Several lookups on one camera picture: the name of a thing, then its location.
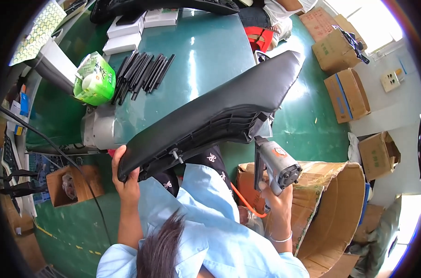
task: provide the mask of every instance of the wall switch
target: wall switch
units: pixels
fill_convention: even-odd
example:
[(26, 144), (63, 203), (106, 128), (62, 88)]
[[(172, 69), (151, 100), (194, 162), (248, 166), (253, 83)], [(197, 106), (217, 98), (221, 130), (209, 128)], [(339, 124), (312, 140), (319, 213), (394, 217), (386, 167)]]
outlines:
[(395, 71), (388, 71), (380, 75), (380, 82), (382, 83), (385, 92), (389, 92), (400, 86), (400, 82)]

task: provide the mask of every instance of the bracelet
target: bracelet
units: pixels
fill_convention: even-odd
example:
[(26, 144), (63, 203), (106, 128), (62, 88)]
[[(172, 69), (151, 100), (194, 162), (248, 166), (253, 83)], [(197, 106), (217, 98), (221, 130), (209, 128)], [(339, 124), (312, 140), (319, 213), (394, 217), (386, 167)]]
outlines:
[(291, 238), (292, 238), (292, 231), (291, 231), (291, 235), (287, 239), (285, 239), (285, 240), (275, 240), (275, 239), (272, 238), (272, 236), (269, 235), (269, 240), (270, 241), (273, 241), (273, 242), (287, 242)]

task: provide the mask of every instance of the orange air hose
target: orange air hose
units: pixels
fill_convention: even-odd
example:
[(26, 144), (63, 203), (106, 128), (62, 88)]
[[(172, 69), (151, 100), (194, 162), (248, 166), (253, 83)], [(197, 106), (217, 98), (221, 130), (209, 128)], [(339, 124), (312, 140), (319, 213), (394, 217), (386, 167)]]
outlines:
[(246, 199), (241, 195), (241, 193), (238, 191), (238, 189), (234, 186), (234, 184), (231, 182), (230, 185), (232, 186), (232, 189), (235, 191), (235, 193), (240, 197), (240, 199), (243, 201), (243, 203), (247, 206), (247, 208), (252, 211), (253, 214), (257, 215), (260, 218), (265, 217), (267, 214), (259, 214), (255, 209), (252, 208), (252, 206), (247, 203)]

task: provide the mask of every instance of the black seat cushion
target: black seat cushion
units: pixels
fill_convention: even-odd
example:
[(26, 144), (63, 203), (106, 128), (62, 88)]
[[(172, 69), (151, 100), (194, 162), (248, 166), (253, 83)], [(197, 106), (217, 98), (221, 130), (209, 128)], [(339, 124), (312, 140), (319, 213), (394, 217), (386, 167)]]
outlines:
[(194, 99), (141, 131), (127, 144), (118, 178), (140, 167), (140, 180), (221, 142), (249, 143), (283, 102), (302, 68), (302, 54), (286, 51)]

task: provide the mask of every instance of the floor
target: floor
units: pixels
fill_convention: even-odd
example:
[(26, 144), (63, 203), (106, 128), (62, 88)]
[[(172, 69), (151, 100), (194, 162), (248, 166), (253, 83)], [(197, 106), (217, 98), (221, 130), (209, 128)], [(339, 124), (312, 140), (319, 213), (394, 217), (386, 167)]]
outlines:
[[(306, 56), (296, 84), (275, 115), (273, 140), (295, 159), (303, 161), (341, 162), (347, 160), (348, 125), (337, 124), (323, 80), (327, 78), (312, 53), (314, 43), (297, 16), (291, 39), (271, 51), (271, 56), (291, 49)], [(82, 107), (77, 113), (82, 114)], [(253, 144), (233, 143), (220, 146), (226, 168), (235, 183), (239, 163), (253, 161)], [(105, 195), (98, 197), (112, 242), (116, 242), (119, 221), (119, 197), (112, 184), (111, 158), (92, 157), (102, 172)], [(49, 264), (72, 278), (94, 277), (101, 255), (109, 247), (104, 227), (93, 200), (53, 208), (51, 202), (36, 206), (35, 232), (41, 251)]]

